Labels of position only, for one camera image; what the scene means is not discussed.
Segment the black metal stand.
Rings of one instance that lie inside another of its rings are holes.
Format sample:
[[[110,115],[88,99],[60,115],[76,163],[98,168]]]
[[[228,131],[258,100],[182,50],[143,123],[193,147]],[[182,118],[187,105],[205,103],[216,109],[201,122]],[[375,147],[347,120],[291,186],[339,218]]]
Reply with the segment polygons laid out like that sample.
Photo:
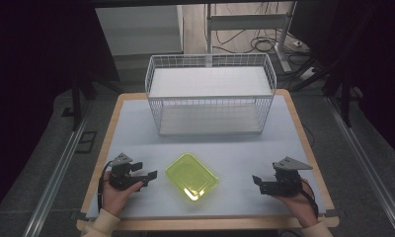
[[[289,86],[291,92],[299,91],[308,85],[328,76],[328,79],[322,89],[325,97],[334,96],[338,89],[341,89],[340,97],[340,116],[346,126],[351,127],[350,121],[350,102],[351,102],[351,85],[347,76],[339,76],[340,72],[345,71],[345,66],[341,59],[335,60],[328,66],[315,72],[312,76],[303,80],[302,82]]]
[[[121,94],[123,92],[122,88],[106,80],[74,79],[71,82],[70,88],[72,107],[65,108],[62,113],[64,117],[73,117],[73,131],[75,131],[81,125],[82,121],[81,96],[84,96],[87,101],[96,100],[98,97],[98,92],[94,87],[95,84],[100,84],[111,91],[116,92],[117,94]]]

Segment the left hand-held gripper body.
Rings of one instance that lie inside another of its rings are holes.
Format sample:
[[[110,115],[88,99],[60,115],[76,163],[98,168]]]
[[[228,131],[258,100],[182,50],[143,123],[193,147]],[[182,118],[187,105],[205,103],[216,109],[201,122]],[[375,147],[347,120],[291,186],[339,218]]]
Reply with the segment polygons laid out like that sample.
[[[141,182],[142,176],[132,177],[130,170],[132,159],[121,153],[111,162],[111,175],[109,179],[109,184],[120,191],[124,191],[134,185],[137,182]]]

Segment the person's left hand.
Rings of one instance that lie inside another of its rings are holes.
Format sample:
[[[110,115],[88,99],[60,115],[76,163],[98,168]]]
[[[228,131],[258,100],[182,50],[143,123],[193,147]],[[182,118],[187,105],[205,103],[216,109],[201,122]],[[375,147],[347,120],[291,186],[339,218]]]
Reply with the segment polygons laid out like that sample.
[[[143,183],[137,182],[128,189],[120,191],[109,184],[110,175],[110,171],[107,171],[104,175],[102,209],[113,216],[119,217],[129,197],[140,190]]]

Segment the aluminium floor rail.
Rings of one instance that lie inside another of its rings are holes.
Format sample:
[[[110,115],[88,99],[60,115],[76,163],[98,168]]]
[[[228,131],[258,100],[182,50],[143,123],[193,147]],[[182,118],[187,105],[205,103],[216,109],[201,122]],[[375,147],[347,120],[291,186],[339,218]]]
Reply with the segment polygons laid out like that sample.
[[[378,201],[380,202],[385,214],[387,215],[392,227],[395,230],[395,198],[384,186],[381,178],[379,177],[376,169],[373,167],[369,160],[365,150],[358,141],[355,132],[349,127],[340,116],[340,108],[336,102],[329,97],[324,98],[328,104],[333,117],[335,118],[340,130],[342,131],[345,140],[353,151],[355,158],[357,159],[360,168],[365,174],[373,192],[375,193]]]
[[[22,237],[39,237],[40,232],[45,224],[47,216],[51,210],[52,204],[56,198],[57,192],[62,184],[63,178],[68,170],[72,160],[75,149],[85,129],[88,115],[90,114],[92,106],[87,105],[82,111],[82,118],[77,128],[71,132],[69,141],[65,149],[58,159],[49,180],[43,190],[38,204],[27,224],[27,227]]]

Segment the grey metal desk frame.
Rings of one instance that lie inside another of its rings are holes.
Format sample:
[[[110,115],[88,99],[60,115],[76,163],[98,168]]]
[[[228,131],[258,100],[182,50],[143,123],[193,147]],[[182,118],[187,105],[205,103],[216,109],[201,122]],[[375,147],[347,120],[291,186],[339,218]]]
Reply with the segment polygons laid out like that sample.
[[[212,53],[213,31],[242,31],[242,30],[277,30],[280,31],[279,39],[274,43],[275,54],[284,73],[289,73],[291,68],[284,55],[284,43],[290,27],[295,1],[291,1],[283,14],[252,14],[252,15],[213,15],[210,4],[205,5],[206,18],[206,52]]]

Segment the white power strip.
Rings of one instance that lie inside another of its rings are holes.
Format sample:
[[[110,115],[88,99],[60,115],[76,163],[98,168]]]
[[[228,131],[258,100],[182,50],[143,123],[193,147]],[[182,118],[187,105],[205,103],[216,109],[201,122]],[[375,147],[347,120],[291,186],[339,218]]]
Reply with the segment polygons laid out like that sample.
[[[295,40],[292,45],[296,48],[297,51],[300,52],[309,52],[310,48],[303,43],[301,40]]]

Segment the person's right hand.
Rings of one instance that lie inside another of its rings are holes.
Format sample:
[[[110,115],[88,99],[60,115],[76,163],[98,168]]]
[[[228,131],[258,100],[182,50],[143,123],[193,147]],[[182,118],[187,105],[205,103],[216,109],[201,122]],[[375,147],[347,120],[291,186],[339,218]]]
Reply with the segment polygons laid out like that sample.
[[[276,197],[276,199],[287,206],[302,228],[308,228],[318,223],[318,217],[310,203],[314,199],[314,194],[306,179],[302,180],[302,189],[306,192],[306,195],[298,194],[294,197]]]

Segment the yellow-green plastic tray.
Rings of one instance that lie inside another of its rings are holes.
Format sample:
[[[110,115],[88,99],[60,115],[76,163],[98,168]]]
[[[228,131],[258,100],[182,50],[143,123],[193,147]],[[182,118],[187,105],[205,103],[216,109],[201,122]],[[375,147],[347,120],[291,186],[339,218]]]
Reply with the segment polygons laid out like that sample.
[[[166,177],[190,201],[198,201],[218,185],[212,174],[191,153],[184,153],[165,170]]]

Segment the white table mat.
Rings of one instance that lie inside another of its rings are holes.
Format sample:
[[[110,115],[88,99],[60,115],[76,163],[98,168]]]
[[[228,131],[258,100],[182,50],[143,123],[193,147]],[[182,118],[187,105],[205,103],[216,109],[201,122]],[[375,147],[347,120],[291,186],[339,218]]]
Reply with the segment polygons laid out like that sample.
[[[140,174],[158,172],[156,180],[129,198],[122,215],[131,218],[288,215],[279,200],[260,193],[253,178],[272,181],[273,163],[285,157],[308,161],[284,96],[275,96],[261,134],[161,136],[147,101],[124,102],[105,160],[120,153],[143,164]],[[165,175],[184,153],[218,178],[199,200],[188,199]]]

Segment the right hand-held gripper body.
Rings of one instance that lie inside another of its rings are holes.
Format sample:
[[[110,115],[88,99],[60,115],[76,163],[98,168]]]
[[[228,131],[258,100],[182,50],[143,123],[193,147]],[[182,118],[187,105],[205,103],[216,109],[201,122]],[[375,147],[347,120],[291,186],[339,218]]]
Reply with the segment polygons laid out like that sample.
[[[313,169],[312,166],[290,157],[274,162],[273,167],[276,171],[274,195],[287,198],[296,196],[302,190],[302,178],[298,171]]]

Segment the dark curtain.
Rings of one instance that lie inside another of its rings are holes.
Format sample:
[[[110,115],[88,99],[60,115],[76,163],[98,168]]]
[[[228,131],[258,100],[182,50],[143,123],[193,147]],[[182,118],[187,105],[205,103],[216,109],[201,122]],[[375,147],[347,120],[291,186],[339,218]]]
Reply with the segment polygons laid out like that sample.
[[[346,85],[395,150],[395,0],[298,0],[290,33],[330,77],[323,92]]]
[[[119,75],[88,0],[0,0],[0,203],[38,144],[54,99]]]

